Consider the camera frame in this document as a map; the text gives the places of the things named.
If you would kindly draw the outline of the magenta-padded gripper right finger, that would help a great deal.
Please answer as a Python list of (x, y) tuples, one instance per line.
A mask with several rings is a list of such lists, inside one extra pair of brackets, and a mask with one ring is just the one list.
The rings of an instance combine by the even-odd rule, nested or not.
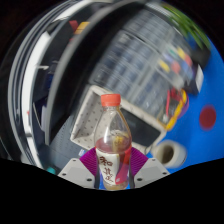
[(132, 148), (129, 165), (129, 185), (131, 189), (146, 186), (169, 175), (168, 170), (156, 159), (148, 158)]

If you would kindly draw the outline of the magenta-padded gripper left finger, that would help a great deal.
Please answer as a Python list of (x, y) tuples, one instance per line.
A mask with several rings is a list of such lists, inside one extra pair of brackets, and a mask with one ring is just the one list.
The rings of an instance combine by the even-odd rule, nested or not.
[(92, 148), (79, 159), (72, 158), (58, 176), (84, 188), (98, 188), (96, 150)]

